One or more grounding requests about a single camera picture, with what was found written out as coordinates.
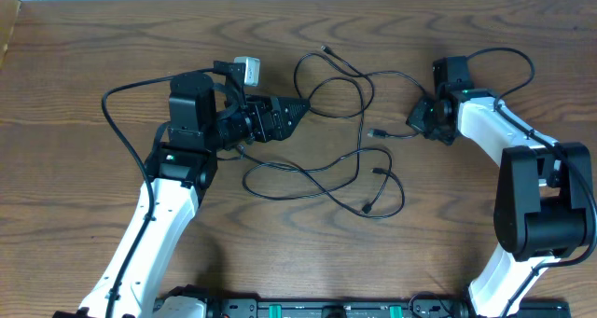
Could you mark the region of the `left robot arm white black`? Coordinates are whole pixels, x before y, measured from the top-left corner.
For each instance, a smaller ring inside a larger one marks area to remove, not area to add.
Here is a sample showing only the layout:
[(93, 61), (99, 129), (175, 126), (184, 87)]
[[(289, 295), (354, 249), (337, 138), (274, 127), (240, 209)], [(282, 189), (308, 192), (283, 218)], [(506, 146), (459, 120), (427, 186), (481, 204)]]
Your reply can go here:
[[(225, 83), (214, 82), (215, 73)], [(144, 183), (132, 221), (77, 317), (210, 315), (201, 298), (156, 301), (174, 248), (215, 178), (217, 153), (242, 141), (282, 141), (310, 108), (306, 99), (246, 95), (244, 73), (243, 65), (227, 63), (167, 77), (170, 119), (158, 128), (147, 159), (137, 162)]]

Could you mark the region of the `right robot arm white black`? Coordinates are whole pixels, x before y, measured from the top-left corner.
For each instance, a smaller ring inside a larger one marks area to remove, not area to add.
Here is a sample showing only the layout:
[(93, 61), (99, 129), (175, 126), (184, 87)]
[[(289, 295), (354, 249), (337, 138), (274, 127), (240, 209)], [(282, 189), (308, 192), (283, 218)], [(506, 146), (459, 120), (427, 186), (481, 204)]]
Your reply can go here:
[(596, 248), (590, 152), (537, 131), (507, 108), (503, 95), (476, 87), (469, 60), (434, 61), (435, 94), (414, 106), (407, 123), (445, 145), (464, 136), (498, 165), (498, 244), (467, 287), (467, 308), (475, 317), (511, 317), (546, 270), (577, 265)]

